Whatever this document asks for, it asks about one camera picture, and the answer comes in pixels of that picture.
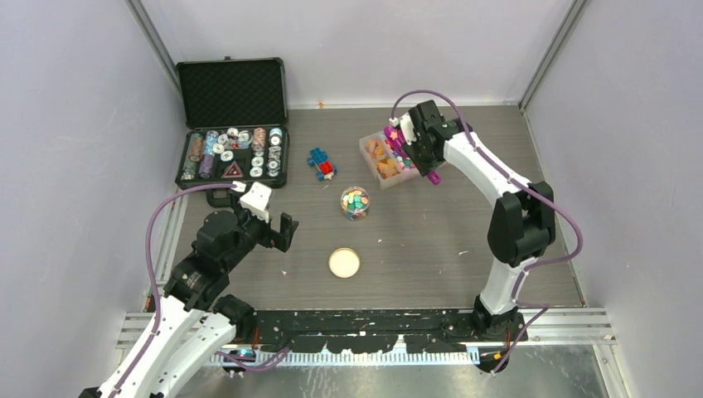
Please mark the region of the magenta plastic scoop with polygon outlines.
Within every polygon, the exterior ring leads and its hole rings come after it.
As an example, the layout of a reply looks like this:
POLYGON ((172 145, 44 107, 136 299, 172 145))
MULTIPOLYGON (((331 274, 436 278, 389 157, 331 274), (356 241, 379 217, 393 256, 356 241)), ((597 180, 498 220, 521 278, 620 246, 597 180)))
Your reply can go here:
MULTIPOLYGON (((402 158, 407 158, 412 164, 415 164, 403 148, 403 145, 405 144, 405 136, 403 133, 392 126, 384 127, 383 132, 385 138, 389 141, 391 148, 402 158)), ((439 185, 442 181, 441 176, 438 175, 436 171, 428 172, 425 177, 428 178, 433 185, 439 185)))

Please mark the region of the gold jar lid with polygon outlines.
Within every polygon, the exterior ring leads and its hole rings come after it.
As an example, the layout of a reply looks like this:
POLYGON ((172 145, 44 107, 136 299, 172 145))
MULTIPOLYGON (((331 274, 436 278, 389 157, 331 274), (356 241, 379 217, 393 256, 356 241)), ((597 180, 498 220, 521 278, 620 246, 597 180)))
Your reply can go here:
POLYGON ((328 268, 336 277, 348 279, 361 268, 361 258, 351 248, 339 248, 330 254, 328 268))

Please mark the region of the clear plastic jar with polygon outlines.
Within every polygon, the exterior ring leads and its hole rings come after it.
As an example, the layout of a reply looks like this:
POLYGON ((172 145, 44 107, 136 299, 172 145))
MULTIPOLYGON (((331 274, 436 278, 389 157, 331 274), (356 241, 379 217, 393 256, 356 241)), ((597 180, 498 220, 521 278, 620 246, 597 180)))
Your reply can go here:
POLYGON ((362 187, 348 187, 340 198, 342 213, 350 221, 359 221, 366 217, 370 197, 362 187))

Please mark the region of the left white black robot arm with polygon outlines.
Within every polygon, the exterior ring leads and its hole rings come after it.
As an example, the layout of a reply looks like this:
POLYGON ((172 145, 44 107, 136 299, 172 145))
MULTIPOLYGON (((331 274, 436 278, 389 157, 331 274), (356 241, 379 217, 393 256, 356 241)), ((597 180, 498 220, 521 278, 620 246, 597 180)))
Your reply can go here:
POLYGON ((217 350, 247 342, 255 311, 223 293, 229 274, 257 246, 287 251, 298 226, 284 213, 275 230, 242 207, 208 215, 132 350, 107 381, 81 396, 175 397, 217 350))

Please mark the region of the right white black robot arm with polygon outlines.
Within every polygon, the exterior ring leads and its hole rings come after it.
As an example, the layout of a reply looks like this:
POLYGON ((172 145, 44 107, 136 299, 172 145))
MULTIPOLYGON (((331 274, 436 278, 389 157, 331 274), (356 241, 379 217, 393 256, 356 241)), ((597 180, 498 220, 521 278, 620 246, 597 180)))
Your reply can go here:
POLYGON ((476 297, 470 325, 484 340, 494 340, 516 321, 517 297, 525 273, 555 241, 554 198, 546 182, 533 183, 513 172, 462 118, 447 119, 432 100, 392 119, 401 150, 433 184, 436 170, 457 168, 492 208, 487 243, 492 267, 476 297))

